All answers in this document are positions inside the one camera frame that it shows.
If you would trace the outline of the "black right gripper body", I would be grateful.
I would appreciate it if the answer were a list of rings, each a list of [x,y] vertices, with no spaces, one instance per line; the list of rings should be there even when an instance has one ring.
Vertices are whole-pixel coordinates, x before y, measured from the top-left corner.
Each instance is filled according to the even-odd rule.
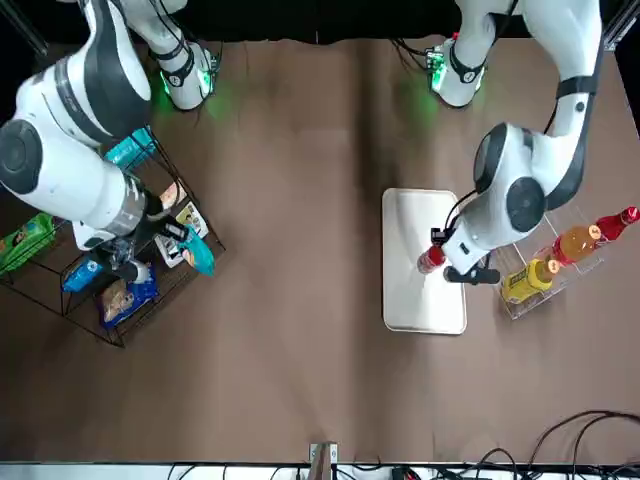
[[[142,238],[153,239],[156,235],[168,235],[167,226],[172,217],[156,195],[147,195],[142,217]]]

